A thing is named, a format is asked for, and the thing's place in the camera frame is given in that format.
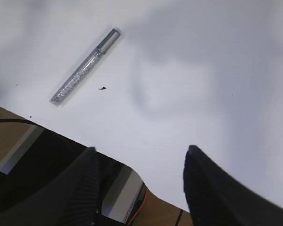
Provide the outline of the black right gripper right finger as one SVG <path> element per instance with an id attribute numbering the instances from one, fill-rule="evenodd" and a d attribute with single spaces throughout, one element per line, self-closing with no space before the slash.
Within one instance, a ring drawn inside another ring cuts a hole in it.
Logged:
<path id="1" fill-rule="evenodd" d="M 191 145 L 183 190 L 195 226 L 283 226 L 283 208 L 252 192 Z"/>

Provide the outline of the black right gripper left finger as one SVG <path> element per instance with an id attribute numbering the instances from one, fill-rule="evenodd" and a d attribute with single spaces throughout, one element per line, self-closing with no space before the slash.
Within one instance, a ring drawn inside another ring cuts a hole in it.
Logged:
<path id="1" fill-rule="evenodd" d="M 0 226 L 90 226 L 99 193 L 99 157 L 88 147 L 46 186 L 0 212 Z"/>

